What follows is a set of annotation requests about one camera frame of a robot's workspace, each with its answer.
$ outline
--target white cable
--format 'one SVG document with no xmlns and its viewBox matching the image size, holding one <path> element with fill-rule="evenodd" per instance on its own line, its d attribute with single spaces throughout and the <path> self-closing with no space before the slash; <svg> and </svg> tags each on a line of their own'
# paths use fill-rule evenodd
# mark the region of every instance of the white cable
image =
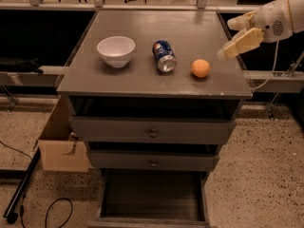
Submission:
<svg viewBox="0 0 304 228">
<path fill-rule="evenodd" d="M 269 73 L 269 77 L 261 85 L 259 85 L 257 87 L 251 87 L 250 88 L 251 90 L 256 90 L 256 89 L 259 89 L 259 88 L 265 86 L 268 83 L 268 81 L 270 80 L 270 78 L 272 77 L 272 75 L 274 75 L 275 68 L 276 68 L 276 58 L 277 58 L 278 43 L 279 43 L 279 41 L 276 42 L 274 65 L 273 65 L 273 70 Z"/>
</svg>

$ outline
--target white robotic arm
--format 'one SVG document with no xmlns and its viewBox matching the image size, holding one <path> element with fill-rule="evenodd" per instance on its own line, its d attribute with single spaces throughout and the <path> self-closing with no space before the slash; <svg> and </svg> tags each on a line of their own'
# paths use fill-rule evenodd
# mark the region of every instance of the white robotic arm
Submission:
<svg viewBox="0 0 304 228">
<path fill-rule="evenodd" d="M 238 33 L 218 52 L 219 60 L 258 48 L 262 42 L 281 41 L 303 31 L 304 0 L 275 0 L 258 10 L 230 19 L 227 25 Z"/>
</svg>

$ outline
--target gray tabletop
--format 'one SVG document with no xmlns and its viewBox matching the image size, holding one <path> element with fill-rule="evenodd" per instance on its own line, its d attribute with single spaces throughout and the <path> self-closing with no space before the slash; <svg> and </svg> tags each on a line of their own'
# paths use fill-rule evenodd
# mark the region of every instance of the gray tabletop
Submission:
<svg viewBox="0 0 304 228">
<path fill-rule="evenodd" d="M 101 40 L 115 35 L 136 43 L 133 59 L 123 68 L 108 66 L 96 49 Z M 157 70 L 152 46 L 158 39 L 167 40 L 177 57 L 170 73 Z M 238 61 L 217 59 L 226 41 L 213 11 L 100 10 L 57 91 L 63 95 L 248 99 L 252 92 Z M 211 65 L 204 79 L 191 73 L 197 59 Z"/>
</svg>

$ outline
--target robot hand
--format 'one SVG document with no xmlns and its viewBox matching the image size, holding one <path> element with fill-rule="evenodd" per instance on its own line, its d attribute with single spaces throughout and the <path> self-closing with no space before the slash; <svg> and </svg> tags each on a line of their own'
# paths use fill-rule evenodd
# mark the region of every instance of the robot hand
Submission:
<svg viewBox="0 0 304 228">
<path fill-rule="evenodd" d="M 262 42 L 281 41 L 303 31 L 304 0 L 275 0 L 230 19 L 227 25 L 238 33 L 218 52 L 221 61 L 258 48 Z"/>
</svg>

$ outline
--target white bowl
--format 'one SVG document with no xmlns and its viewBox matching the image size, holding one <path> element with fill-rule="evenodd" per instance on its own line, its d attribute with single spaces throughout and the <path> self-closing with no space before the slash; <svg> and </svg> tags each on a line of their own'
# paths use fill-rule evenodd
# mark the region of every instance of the white bowl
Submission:
<svg viewBox="0 0 304 228">
<path fill-rule="evenodd" d="M 123 67 L 131 61 L 135 43 L 124 36 L 112 36 L 97 45 L 102 59 L 113 67 Z"/>
</svg>

